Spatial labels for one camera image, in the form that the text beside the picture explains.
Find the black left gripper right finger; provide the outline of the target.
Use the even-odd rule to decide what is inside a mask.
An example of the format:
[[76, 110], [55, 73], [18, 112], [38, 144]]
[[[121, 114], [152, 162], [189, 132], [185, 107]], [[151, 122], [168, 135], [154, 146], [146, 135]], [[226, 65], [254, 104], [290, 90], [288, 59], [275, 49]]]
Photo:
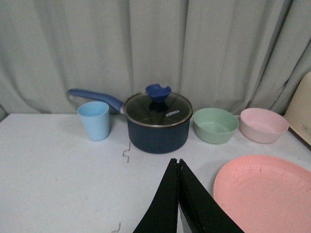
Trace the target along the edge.
[[193, 233], [242, 233], [184, 160], [178, 163], [179, 204]]

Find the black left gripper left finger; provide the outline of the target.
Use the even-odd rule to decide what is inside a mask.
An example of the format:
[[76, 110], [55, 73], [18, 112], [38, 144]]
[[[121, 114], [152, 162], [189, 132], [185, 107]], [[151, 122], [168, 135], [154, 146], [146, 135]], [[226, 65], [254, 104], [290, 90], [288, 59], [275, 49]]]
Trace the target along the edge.
[[134, 232], [177, 232], [178, 198], [179, 174], [177, 160], [171, 159], [148, 210], [134, 229]]

